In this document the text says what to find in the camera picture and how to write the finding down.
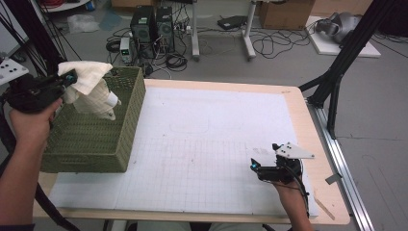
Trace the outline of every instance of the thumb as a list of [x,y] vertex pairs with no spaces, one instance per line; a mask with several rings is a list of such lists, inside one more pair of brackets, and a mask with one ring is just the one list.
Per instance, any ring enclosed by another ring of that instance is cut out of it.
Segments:
[[49,115],[52,115],[57,111],[57,109],[63,104],[63,100],[61,98],[54,101],[50,106],[45,109],[45,112]]

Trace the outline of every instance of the person's wrist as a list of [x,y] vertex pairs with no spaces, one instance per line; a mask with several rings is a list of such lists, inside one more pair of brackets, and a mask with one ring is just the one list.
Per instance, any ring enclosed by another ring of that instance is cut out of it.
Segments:
[[38,158],[42,155],[47,141],[17,141],[14,154]]

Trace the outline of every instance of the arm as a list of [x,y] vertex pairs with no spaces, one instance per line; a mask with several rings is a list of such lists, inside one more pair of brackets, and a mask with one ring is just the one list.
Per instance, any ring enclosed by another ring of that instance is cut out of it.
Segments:
[[273,183],[273,185],[279,193],[281,203],[288,214],[293,231],[313,231],[312,224],[306,215],[305,202],[302,194],[297,190],[298,186],[295,181],[288,185],[282,183]]
[[49,121],[61,105],[59,99],[39,114],[10,111],[17,144],[0,178],[0,225],[30,224],[42,152],[49,134]]

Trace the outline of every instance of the table leg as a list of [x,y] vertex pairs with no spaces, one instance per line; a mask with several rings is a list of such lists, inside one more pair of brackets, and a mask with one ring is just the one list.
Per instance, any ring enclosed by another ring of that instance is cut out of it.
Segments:
[[200,48],[198,46],[196,4],[197,4],[197,0],[193,0],[192,1],[191,47],[192,47],[192,58],[198,61],[200,59]]
[[127,220],[115,219],[111,231],[126,231]]
[[251,0],[249,5],[248,19],[246,22],[246,30],[242,31],[243,41],[245,42],[246,50],[248,51],[248,60],[254,59],[256,57],[254,47],[252,46],[252,41],[249,38],[249,33],[251,32],[252,20],[254,18],[256,9],[255,0]]

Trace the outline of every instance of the grid paper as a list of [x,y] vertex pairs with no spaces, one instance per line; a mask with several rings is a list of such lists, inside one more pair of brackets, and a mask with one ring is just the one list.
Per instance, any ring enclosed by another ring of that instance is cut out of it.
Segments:
[[[50,198],[59,207],[284,216],[275,188],[249,166],[250,158],[274,166],[271,144],[288,141],[296,138],[282,95],[148,88],[128,170],[59,173]],[[115,186],[89,193],[104,175]]]

